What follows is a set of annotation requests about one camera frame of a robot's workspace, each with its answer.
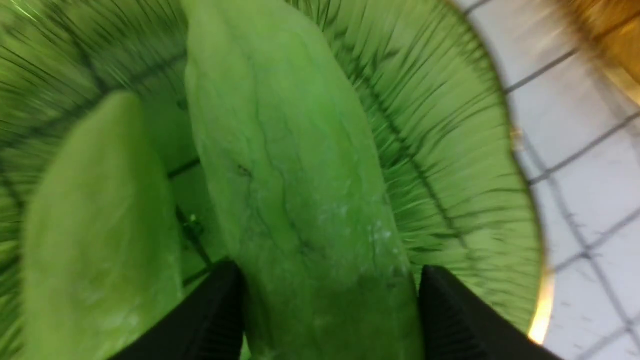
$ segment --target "green vegetable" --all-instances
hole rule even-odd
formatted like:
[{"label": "green vegetable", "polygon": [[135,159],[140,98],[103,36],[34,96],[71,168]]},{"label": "green vegetable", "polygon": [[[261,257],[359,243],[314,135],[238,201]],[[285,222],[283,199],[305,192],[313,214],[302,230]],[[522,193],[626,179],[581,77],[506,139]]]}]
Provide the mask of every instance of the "green vegetable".
[{"label": "green vegetable", "polygon": [[543,242],[492,61],[443,0],[287,0],[360,96],[416,281],[443,265],[526,332]]},{"label": "green vegetable", "polygon": [[278,0],[187,0],[185,75],[256,359],[422,360],[373,135],[321,32]]},{"label": "green vegetable", "polygon": [[140,101],[107,96],[72,130],[24,223],[24,355],[103,360],[182,299],[166,170]]}]

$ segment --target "white tile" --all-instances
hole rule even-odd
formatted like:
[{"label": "white tile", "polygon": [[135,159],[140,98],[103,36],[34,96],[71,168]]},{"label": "white tile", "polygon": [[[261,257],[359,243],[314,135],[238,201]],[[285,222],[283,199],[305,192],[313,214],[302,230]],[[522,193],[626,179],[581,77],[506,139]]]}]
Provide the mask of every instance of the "white tile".
[{"label": "white tile", "polygon": [[593,250],[595,261],[605,272],[627,314],[640,313],[640,218],[613,234],[601,247]]},{"label": "white tile", "polygon": [[589,360],[638,360],[640,359],[640,349],[638,349],[631,337],[624,334],[614,340],[604,348],[600,349]]},{"label": "white tile", "polygon": [[454,4],[458,5],[458,7],[461,8],[462,10],[466,10],[471,6],[474,6],[475,4],[480,2],[480,0],[451,0],[451,1]]},{"label": "white tile", "polygon": [[640,206],[640,167],[632,142],[618,131],[554,174],[589,243]]},{"label": "white tile", "polygon": [[581,248],[566,220],[560,214],[549,184],[543,181],[533,186],[531,191],[536,200],[540,222],[545,232],[549,262],[550,265],[556,267],[568,258],[577,255]]},{"label": "white tile", "polygon": [[576,55],[510,95],[514,121],[547,167],[578,152],[618,123]]},{"label": "white tile", "polygon": [[621,326],[589,261],[577,260],[556,274],[545,347],[563,359],[573,360]]},{"label": "white tile", "polygon": [[470,20],[496,55],[507,86],[574,48],[552,0],[492,0]]}]

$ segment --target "tiled surface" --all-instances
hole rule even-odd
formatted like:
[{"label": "tiled surface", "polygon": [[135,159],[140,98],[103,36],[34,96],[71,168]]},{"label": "tiled surface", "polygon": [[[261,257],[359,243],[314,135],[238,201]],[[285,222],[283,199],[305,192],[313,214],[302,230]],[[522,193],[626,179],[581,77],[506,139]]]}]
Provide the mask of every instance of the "tiled surface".
[{"label": "tiled surface", "polygon": [[456,0],[494,54],[523,129],[556,270],[545,346],[640,359],[640,120],[576,50],[554,0]]}]

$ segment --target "green leaf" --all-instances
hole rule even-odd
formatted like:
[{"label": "green leaf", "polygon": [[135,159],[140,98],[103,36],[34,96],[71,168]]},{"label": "green leaf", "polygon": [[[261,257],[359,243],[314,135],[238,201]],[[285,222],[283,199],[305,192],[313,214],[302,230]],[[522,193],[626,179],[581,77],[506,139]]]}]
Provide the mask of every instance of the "green leaf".
[{"label": "green leaf", "polygon": [[[16,311],[0,324],[0,359],[8,360],[21,346],[15,334],[24,207],[61,142],[111,92],[139,95],[154,149],[174,174],[178,207],[203,223],[199,242],[211,259],[224,248],[215,241],[202,171],[183,171],[196,152],[184,107],[186,22],[177,0],[16,0],[0,5],[0,24],[0,299],[14,294],[0,312]],[[186,239],[182,257],[185,279],[204,270]]]},{"label": "green leaf", "polygon": [[445,0],[288,0],[360,94],[416,280],[443,265],[520,330],[538,298],[538,219],[493,63]]},{"label": "green leaf", "polygon": [[107,96],[69,134],[24,221],[26,359],[102,360],[182,300],[166,171],[135,95]]}]

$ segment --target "gold rim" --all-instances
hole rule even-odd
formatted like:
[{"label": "gold rim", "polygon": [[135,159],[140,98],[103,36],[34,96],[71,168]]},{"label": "gold rim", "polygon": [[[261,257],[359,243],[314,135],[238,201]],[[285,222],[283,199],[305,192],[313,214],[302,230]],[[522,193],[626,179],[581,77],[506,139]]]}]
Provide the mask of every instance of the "gold rim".
[{"label": "gold rim", "polygon": [[[631,30],[637,37],[630,41],[625,38],[625,28],[640,24],[640,5],[636,0],[558,0],[569,20],[570,33],[576,39],[578,48],[585,52],[591,63],[631,101],[640,105],[640,66],[630,70],[626,67],[629,59],[634,63],[639,48],[640,31]],[[623,54],[612,49],[622,45]]]},{"label": "gold rim", "polygon": [[554,306],[554,272],[547,263],[547,251],[543,251],[542,276],[540,277],[540,289],[538,290],[538,302],[536,310],[529,327],[529,339],[542,345],[547,335],[549,322],[551,321],[551,310]]}]

